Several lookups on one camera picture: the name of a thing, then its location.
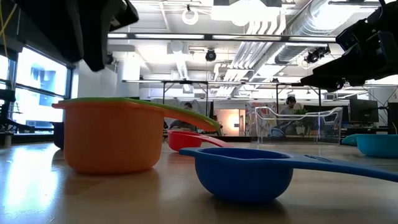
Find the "desk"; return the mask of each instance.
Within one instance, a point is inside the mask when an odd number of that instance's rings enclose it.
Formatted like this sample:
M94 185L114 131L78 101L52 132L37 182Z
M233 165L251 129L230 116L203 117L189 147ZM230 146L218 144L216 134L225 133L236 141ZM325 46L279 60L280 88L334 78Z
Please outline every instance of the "desk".
M353 147L236 143L314 154L398 171L398 161L361 155ZM163 145L152 170L87 176L72 171L53 144L13 146L0 153L0 223L145 224L396 224L397 183L295 170L289 188L268 205L214 198L199 182L194 158Z
M388 128L342 128L341 138L345 138L352 134L377 134L385 133L388 134Z

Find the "measuring cup handle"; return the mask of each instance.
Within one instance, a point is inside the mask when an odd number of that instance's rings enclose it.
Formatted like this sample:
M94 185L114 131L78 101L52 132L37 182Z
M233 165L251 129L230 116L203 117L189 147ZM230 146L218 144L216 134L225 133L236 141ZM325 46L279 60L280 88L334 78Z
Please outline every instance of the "measuring cup handle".
M389 172L377 167L365 166L354 162L327 159L319 156L289 154L291 158L284 159L296 169L322 170L344 174L361 175L382 180L398 182L398 173Z
M212 143L212 144L214 144L216 146L219 146L219 147L234 147L233 145L231 145L231 144L229 144L227 142L224 142L222 140L219 140L217 138L213 138L213 137L210 137L210 136L201 135L201 136L192 136L192 137L200 138L204 142Z
M356 137L357 137L357 134L352 134L350 136L345 137L341 141L341 143L347 144L347 145L350 145L350 146L356 146Z

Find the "black equipment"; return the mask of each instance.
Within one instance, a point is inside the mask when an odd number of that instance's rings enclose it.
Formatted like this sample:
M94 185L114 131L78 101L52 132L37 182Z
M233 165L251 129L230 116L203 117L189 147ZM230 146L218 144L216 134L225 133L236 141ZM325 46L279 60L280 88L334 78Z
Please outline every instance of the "black equipment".
M313 69L301 79L304 85L335 91L348 82L361 86L366 80L381 79L398 73L398 2L386 4L367 19L345 29L336 42L345 51L331 62Z
M388 103L388 129L389 134L397 134L398 128L398 103Z
M207 50L206 57L205 57L206 61L212 62L212 61L216 60L216 57L217 57L217 55L216 55L216 52L214 51L214 49Z
M374 100L349 100L349 121L360 123L379 122L379 107Z
M315 50L309 50L304 60L309 64L316 63L327 54L330 54L329 45L327 47L317 47Z
M108 32L139 20L128 0L15 2L65 60L73 63L84 59L94 72L104 69L108 58Z

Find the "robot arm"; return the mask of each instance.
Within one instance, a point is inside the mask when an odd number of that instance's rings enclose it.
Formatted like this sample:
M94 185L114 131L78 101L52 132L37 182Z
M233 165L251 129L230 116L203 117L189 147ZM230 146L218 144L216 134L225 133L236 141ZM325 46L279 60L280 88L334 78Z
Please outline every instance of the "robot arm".
M346 82L361 86L366 80L398 74L398 2L380 2L381 7L368 18L337 36L344 54L314 68L313 75L301 79L302 84L336 91Z

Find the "security camera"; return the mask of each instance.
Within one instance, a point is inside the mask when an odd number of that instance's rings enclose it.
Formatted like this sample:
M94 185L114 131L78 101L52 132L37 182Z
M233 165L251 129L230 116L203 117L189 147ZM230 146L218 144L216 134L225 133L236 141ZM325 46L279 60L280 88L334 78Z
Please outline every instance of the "security camera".
M214 52L214 49L208 49L206 53L206 61L212 62L216 60L216 52Z

